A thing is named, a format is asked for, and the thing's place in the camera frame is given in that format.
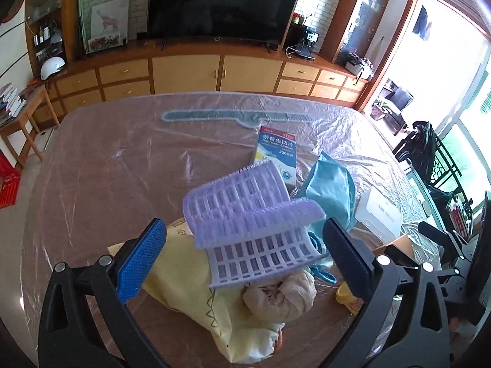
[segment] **yellow bag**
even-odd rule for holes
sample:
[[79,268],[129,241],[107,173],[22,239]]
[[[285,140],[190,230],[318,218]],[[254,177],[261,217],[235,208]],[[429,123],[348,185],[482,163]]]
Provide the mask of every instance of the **yellow bag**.
[[[115,255],[123,244],[109,247]],[[208,329],[227,360],[252,364],[271,356],[284,324],[266,323],[252,315],[242,300],[243,286],[210,289],[205,250],[185,219],[167,227],[167,241],[150,270],[143,289],[166,307],[183,312]]]

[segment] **wooden table leg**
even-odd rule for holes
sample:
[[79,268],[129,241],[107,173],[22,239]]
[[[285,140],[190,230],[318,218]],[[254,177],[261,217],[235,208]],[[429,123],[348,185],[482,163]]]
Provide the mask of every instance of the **wooden table leg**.
[[25,129],[24,125],[21,126],[21,130],[22,130],[22,133],[24,134],[25,138],[28,140],[30,147],[34,150],[34,153],[37,155],[39,160],[42,162],[43,161],[43,155],[41,155],[41,152],[37,148],[36,144],[34,143],[33,139],[29,135],[28,131]]
[[24,168],[25,163],[23,161],[21,161],[20,156],[17,155],[17,152],[15,152],[14,147],[12,146],[10,141],[8,140],[7,136],[2,134],[2,140],[5,143],[5,145],[7,145],[8,150],[15,157],[15,160],[17,161],[17,163],[19,163],[20,167]]
[[44,92],[45,92],[46,104],[48,104],[48,108],[50,108],[51,117],[55,121],[56,127],[60,127],[60,122],[58,121],[58,117],[56,117],[56,112],[55,109],[53,109],[53,105],[51,105],[50,97],[48,95],[48,92],[46,91],[46,88],[44,89]]
[[41,131],[39,130],[39,127],[37,126],[36,120],[34,120],[34,118],[31,116],[31,117],[29,117],[29,121],[32,124],[36,134],[39,134]]

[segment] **television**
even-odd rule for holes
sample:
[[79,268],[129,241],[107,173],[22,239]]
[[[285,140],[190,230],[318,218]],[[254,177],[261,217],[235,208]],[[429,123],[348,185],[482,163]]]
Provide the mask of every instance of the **television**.
[[232,37],[281,44],[296,0],[150,0],[148,37]]

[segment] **plastic table cover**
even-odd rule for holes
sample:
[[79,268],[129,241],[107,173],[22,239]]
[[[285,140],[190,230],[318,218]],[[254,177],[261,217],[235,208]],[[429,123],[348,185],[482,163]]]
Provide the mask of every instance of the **plastic table cover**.
[[[243,93],[150,95],[103,102],[71,112],[46,152],[31,196],[23,239],[21,286],[29,329],[37,344],[39,317],[52,268],[93,264],[107,247],[136,238],[153,217],[171,223],[183,216],[193,188],[245,167],[257,129],[235,121],[166,123],[175,109],[241,109],[304,113],[308,123],[263,123],[296,135],[297,184],[322,150],[353,176],[357,200],[376,187],[402,212],[403,221],[424,213],[406,176],[369,121],[354,109],[303,99]],[[374,249],[381,242],[355,234]],[[342,280],[334,266],[331,271]],[[278,354],[260,367],[315,368],[353,320],[335,301],[337,286],[316,280],[314,306],[283,329]],[[89,303],[108,350],[119,355],[95,299]],[[135,319],[174,368],[230,364],[210,333],[141,290],[128,302]]]

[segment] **red plastic stool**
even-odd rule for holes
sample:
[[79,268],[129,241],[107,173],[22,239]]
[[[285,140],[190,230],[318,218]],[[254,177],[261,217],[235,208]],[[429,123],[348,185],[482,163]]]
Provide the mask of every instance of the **red plastic stool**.
[[15,205],[17,190],[21,182],[21,176],[15,170],[5,155],[0,152],[0,177],[3,178],[0,190],[0,209],[2,207]]

